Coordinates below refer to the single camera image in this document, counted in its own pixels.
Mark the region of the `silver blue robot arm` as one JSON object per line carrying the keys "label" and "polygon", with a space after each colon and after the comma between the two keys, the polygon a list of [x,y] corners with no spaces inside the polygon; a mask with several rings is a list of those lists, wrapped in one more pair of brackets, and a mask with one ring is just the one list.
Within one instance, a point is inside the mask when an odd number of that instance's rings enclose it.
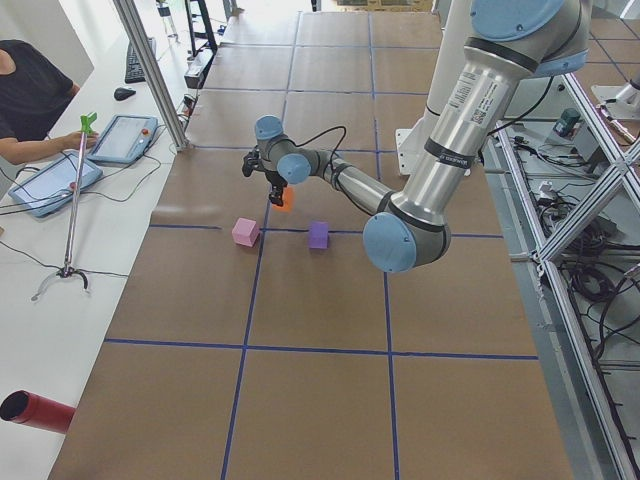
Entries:
{"label": "silver blue robot arm", "polygon": [[370,214],[363,242],[378,269],[405,272],[432,263],[450,244],[446,206],[519,83],[584,65],[591,11],[589,1],[471,2],[462,16],[471,30],[460,48],[464,65],[400,191],[333,151],[296,144],[271,115],[256,122],[257,144],[242,173],[263,173],[274,205],[282,205],[285,187],[320,177]]}

